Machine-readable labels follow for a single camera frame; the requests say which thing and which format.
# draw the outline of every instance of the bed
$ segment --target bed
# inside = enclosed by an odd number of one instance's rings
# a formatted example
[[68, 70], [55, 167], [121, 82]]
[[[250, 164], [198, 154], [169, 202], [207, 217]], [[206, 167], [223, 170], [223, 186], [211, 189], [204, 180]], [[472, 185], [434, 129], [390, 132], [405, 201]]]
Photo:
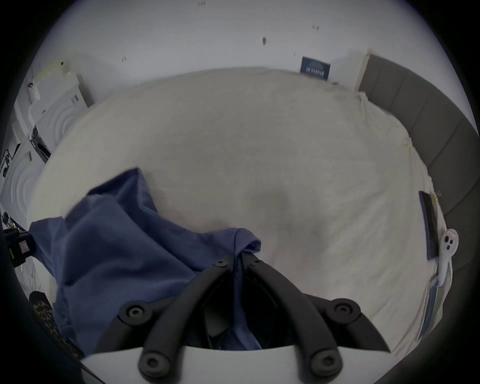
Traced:
[[[436, 271], [418, 191], [441, 192], [438, 230], [460, 235], [433, 328], [477, 242], [480, 215], [461, 217], [479, 208], [478, 136], [431, 84], [387, 60], [369, 56], [359, 90], [246, 68], [112, 96], [57, 147], [27, 225], [65, 216], [89, 189], [139, 166], [161, 215], [196, 231], [250, 229], [260, 258], [305, 293], [358, 302], [401, 359], [420, 342]], [[469, 158], [458, 157], [463, 145]]]

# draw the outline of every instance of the blue cloth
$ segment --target blue cloth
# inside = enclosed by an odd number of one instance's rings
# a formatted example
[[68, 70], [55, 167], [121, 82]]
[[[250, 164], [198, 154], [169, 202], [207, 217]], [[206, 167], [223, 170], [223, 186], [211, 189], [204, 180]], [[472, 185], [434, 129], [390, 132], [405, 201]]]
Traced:
[[92, 189], [67, 215], [32, 223], [35, 257], [57, 282], [54, 319], [85, 353], [130, 300], [178, 295], [215, 261], [235, 258], [234, 325], [222, 349], [260, 349], [240, 304], [241, 252], [261, 242], [243, 228], [195, 233], [158, 215], [138, 168]]

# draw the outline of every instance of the mattress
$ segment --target mattress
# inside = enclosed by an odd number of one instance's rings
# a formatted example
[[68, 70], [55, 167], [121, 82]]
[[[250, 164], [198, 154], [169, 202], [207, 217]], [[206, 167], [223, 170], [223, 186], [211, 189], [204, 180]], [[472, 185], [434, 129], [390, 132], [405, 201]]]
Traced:
[[[247, 228], [262, 240], [259, 257], [302, 292], [356, 301], [398, 358], [418, 344], [437, 269], [419, 191], [434, 188], [405, 127], [364, 93], [263, 68], [129, 89], [64, 137], [28, 225], [65, 216], [131, 167], [142, 169], [161, 216], [198, 232]], [[451, 272], [433, 325], [450, 283]]]

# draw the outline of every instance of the white wall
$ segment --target white wall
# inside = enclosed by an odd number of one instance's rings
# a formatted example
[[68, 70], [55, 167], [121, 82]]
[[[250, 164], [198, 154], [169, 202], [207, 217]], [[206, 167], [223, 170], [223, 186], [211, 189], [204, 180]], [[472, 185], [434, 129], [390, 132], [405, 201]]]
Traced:
[[87, 103], [125, 87], [211, 68], [299, 71], [302, 56], [332, 64], [353, 87], [368, 49], [419, 74], [474, 125], [465, 92], [433, 33], [394, 0], [85, 0], [58, 21], [32, 65], [56, 59], [85, 85]]

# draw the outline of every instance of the headboard panel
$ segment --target headboard panel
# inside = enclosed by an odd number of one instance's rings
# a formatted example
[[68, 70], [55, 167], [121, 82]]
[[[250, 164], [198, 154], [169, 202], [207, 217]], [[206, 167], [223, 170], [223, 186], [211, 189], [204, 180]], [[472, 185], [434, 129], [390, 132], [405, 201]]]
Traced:
[[453, 269], [474, 257], [480, 238], [480, 140], [442, 92], [412, 71], [370, 55], [359, 91], [397, 117], [428, 167], [449, 227], [460, 242]]
[[370, 55], [359, 91], [399, 119], [428, 167], [447, 226], [459, 234], [452, 286], [439, 324], [377, 383], [397, 382], [455, 342], [457, 324], [480, 268], [480, 139], [442, 92], [398, 64]]

